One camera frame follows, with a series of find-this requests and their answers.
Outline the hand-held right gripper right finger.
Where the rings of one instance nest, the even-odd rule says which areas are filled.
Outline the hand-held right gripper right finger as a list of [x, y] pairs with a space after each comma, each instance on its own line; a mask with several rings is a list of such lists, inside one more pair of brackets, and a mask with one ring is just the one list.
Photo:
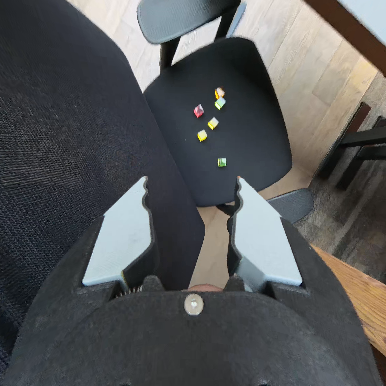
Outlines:
[[229, 218], [229, 275], [240, 278], [251, 293], [263, 292], [268, 282], [299, 287], [303, 279], [278, 211], [240, 176], [234, 207]]

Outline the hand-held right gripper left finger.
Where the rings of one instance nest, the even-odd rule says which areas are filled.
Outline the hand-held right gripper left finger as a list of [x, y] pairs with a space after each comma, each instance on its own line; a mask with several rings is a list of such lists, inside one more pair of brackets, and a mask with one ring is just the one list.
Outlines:
[[142, 176], [103, 215], [82, 284], [119, 282], [123, 291], [155, 274], [159, 252], [148, 208], [148, 177]]

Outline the brown wooden table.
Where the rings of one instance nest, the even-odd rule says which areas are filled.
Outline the brown wooden table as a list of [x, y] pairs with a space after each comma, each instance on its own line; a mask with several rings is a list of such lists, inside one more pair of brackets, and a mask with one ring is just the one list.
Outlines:
[[364, 332], [385, 364], [386, 357], [386, 286], [351, 265], [311, 245], [325, 261], [348, 294]]

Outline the grey patterned rug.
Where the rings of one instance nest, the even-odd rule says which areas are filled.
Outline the grey patterned rug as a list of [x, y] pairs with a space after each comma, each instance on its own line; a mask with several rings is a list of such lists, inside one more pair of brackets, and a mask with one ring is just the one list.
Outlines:
[[296, 223], [302, 235], [317, 247], [385, 284], [386, 172], [385, 160], [355, 161], [356, 171], [346, 189], [338, 186], [361, 150], [340, 147], [350, 133], [385, 126], [386, 81], [378, 73], [338, 139], [317, 169], [309, 189], [314, 210]]

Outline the black post with grey foot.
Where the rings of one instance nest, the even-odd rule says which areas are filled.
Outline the black post with grey foot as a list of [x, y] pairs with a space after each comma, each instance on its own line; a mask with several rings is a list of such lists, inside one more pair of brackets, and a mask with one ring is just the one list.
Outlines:
[[221, 16], [221, 21], [216, 32], [215, 40], [220, 38], [232, 37], [237, 29], [247, 8], [246, 2], [240, 2], [238, 7], [234, 7]]

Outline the blue-grey desk with wooden edge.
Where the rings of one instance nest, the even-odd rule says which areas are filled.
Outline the blue-grey desk with wooden edge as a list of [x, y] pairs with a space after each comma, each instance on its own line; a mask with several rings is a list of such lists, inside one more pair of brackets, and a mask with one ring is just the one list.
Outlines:
[[386, 76], [385, 0], [306, 0], [305, 3]]

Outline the black metal table frame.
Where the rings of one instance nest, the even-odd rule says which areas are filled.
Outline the black metal table frame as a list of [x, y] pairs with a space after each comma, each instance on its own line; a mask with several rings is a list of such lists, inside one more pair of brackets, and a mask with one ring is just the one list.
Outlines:
[[369, 130], [359, 131], [360, 126], [364, 123], [371, 107], [361, 102], [356, 109], [353, 117], [343, 130], [342, 134], [331, 146], [326, 157], [317, 169], [316, 176], [321, 179], [328, 179], [344, 152], [348, 148], [359, 147], [349, 165], [343, 172], [335, 187], [339, 190], [346, 190], [361, 166], [366, 161], [385, 161], [386, 159], [386, 119], [379, 116], [376, 122]]

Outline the black office chair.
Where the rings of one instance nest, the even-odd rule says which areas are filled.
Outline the black office chair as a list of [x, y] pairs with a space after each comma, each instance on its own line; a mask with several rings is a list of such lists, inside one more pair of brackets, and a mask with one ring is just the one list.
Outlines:
[[[142, 177], [161, 260], [82, 278]], [[313, 336], [272, 297], [184, 291], [204, 224], [118, 46], [66, 1], [1, 1], [2, 385], [305, 385]]]

